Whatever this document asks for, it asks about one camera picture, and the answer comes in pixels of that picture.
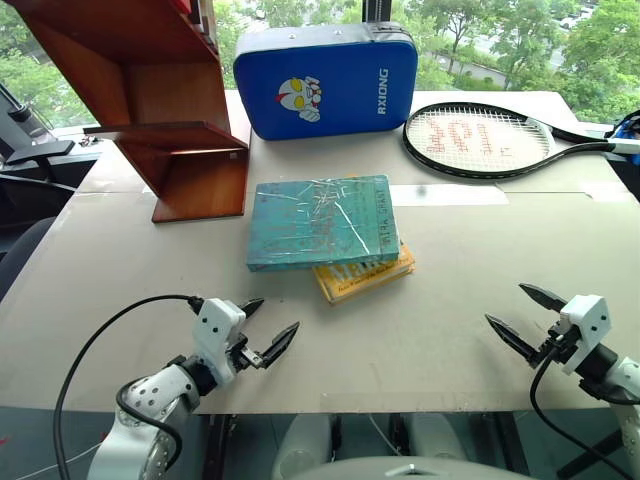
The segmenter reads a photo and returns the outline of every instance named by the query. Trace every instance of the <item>window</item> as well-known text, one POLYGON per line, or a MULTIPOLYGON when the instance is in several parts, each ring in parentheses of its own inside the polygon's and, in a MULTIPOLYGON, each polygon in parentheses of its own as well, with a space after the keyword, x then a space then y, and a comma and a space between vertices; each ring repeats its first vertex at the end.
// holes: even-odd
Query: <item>window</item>
MULTIPOLYGON (((238 36, 357 23, 361 0, 213 0, 227 88, 238 36)), ((640 108, 636 0, 393 0, 413 35, 417 90, 552 90, 585 122, 640 108)), ((12 7, 0 2, 0 82, 55 127, 95 122, 12 7)))
POLYGON ((96 123, 20 15, 1 1, 0 83, 48 128, 96 123))

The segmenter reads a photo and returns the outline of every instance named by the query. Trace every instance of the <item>blue case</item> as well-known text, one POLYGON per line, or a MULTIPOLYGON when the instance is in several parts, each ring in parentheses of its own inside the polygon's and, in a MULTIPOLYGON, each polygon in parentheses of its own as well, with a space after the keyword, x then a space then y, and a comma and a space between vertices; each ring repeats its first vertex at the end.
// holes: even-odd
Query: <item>blue case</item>
POLYGON ((393 22, 273 28, 240 37, 233 73, 255 132, 282 140, 398 127, 417 61, 393 22))

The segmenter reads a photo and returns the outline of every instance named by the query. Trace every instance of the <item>wooden shelf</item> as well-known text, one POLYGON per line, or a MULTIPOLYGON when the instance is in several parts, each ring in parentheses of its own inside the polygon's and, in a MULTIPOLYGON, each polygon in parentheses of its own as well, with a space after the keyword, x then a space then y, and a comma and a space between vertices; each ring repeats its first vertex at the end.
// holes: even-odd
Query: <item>wooden shelf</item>
POLYGON ((247 150, 172 155, 152 220, 243 215, 248 172, 247 150))
POLYGON ((153 145, 168 152, 247 148, 247 144, 207 122, 172 122, 85 128, 87 135, 114 142, 153 145))
POLYGON ((244 213, 247 145, 219 128, 176 122, 87 128, 85 133, 113 140, 135 159, 131 163, 158 196, 154 222, 244 213))
POLYGON ((68 32, 88 49, 122 65, 217 59, 169 0, 9 0, 8 3, 20 11, 30 28, 37 21, 58 32, 68 32))
POLYGON ((86 133, 114 140, 158 196, 153 221, 243 214, 248 147, 220 60, 174 2, 9 3, 102 125, 86 133))

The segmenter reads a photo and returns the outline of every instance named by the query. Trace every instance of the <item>table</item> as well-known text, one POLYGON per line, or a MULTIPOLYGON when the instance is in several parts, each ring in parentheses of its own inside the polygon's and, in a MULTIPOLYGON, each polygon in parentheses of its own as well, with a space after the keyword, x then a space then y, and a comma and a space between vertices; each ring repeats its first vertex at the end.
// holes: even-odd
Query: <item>table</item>
MULTIPOLYGON (((562 99, 548 92, 419 92, 414 108, 453 97, 577 128, 562 99)), ((416 271, 340 306, 326 303, 309 271, 246 269, 257 183, 377 173, 406 188, 458 182, 411 160, 400 138, 399 129, 282 142, 253 135, 245 216, 162 225, 150 221, 153 194, 117 152, 106 153, 0 304, 0 404, 51 408, 93 331, 122 307, 161 293, 238 303, 264 297, 245 328, 258 350, 301 322, 277 364, 243 372, 204 398, 201 413, 529 408, 533 372, 483 318, 494 313, 529 342, 541 342, 556 316, 530 301, 519 282, 565 297, 605 296, 614 325, 606 343, 640 354, 640 206, 599 155, 493 184, 507 204, 396 207, 416 271), (589 192, 593 184, 617 195, 589 192)), ((177 302, 124 317, 90 350, 67 408, 113 410, 124 382, 192 351, 193 321, 177 302)), ((577 382, 551 368, 541 404, 597 405, 577 382)))

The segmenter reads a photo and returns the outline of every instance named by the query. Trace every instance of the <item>tennis racket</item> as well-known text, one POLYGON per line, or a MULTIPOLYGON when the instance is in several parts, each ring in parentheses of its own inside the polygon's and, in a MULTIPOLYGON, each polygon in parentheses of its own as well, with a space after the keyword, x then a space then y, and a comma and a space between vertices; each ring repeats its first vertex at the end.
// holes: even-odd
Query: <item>tennis racket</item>
POLYGON ((640 141, 567 132, 505 108, 480 103, 437 103, 404 126, 411 155, 458 177, 499 179, 537 170, 578 152, 640 153, 640 141), (576 143, 554 151, 554 137, 576 143))

